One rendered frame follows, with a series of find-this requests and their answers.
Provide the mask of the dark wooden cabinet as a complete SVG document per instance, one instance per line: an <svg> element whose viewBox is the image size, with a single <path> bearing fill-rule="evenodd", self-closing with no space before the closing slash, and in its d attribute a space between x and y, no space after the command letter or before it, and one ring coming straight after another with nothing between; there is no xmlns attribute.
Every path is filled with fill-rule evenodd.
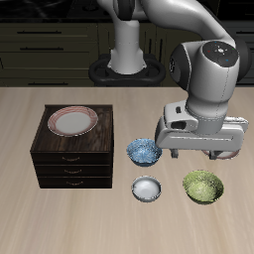
<svg viewBox="0 0 254 254"><path fill-rule="evenodd" d="M86 134L62 137L48 120L63 105L46 105L30 153L41 189L111 189L114 125L111 105L90 105L98 116Z"/></svg>

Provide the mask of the green bowl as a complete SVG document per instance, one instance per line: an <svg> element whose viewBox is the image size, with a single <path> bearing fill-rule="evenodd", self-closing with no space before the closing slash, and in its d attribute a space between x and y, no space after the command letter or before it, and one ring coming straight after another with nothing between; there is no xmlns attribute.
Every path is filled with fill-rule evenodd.
<svg viewBox="0 0 254 254"><path fill-rule="evenodd" d="M188 173L183 179L188 197L198 204L211 204L220 199L224 185L214 173L198 170Z"/></svg>

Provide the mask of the blue patterned bowl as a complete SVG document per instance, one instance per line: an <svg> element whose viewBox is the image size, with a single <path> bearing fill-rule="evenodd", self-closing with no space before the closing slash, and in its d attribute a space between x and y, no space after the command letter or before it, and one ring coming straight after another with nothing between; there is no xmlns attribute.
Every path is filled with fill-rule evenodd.
<svg viewBox="0 0 254 254"><path fill-rule="evenodd" d="M151 167L155 165L163 154L163 150L158 148L154 140L136 139L132 141L126 149L130 160L140 167Z"/></svg>

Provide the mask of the white plate with red rim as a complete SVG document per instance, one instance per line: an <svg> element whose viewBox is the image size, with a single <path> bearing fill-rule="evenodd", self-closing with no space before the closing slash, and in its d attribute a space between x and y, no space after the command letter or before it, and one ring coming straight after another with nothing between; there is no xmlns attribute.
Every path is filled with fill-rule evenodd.
<svg viewBox="0 0 254 254"><path fill-rule="evenodd" d="M94 110L85 106L69 106L56 111L48 120L49 129L56 135L73 137L92 130L98 122Z"/></svg>
<svg viewBox="0 0 254 254"><path fill-rule="evenodd" d="M216 152L214 154L214 160L230 160L239 154L238 151L235 152Z"/></svg>

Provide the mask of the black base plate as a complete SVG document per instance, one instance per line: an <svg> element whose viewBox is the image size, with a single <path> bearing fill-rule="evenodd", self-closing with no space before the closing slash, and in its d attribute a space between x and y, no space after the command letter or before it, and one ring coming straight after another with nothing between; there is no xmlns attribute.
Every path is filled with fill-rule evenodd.
<svg viewBox="0 0 254 254"><path fill-rule="evenodd" d="M89 67L89 78L100 87L148 87L159 86L166 77L165 67L152 54L144 54L146 67L137 73L121 74L108 67L110 54L102 54Z"/></svg>

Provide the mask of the small white fluted dish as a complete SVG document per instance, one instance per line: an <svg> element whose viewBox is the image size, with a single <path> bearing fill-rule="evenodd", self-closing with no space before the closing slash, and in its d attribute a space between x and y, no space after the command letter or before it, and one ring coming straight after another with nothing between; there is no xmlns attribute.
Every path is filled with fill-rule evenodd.
<svg viewBox="0 0 254 254"><path fill-rule="evenodd" d="M162 192L161 183L150 176L137 178L131 187L132 194L142 202L155 201Z"/></svg>

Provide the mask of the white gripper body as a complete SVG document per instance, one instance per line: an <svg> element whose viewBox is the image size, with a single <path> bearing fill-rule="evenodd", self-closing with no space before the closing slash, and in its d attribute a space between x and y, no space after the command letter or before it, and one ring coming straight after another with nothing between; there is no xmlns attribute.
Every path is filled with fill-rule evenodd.
<svg viewBox="0 0 254 254"><path fill-rule="evenodd" d="M180 130L170 131L161 117L155 133L156 146L161 149L234 152L241 149L249 122L242 117L226 116L219 132L197 135Z"/></svg>

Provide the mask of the dark kitchen cupboards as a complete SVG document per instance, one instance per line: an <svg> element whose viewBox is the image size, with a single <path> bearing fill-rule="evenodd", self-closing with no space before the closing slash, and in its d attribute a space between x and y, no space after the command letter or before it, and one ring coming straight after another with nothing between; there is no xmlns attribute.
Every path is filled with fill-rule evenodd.
<svg viewBox="0 0 254 254"><path fill-rule="evenodd" d="M199 42L190 31L139 22L139 48L173 80L175 48ZM113 20L97 0L0 0L0 86L93 86L89 67L115 48Z"/></svg>

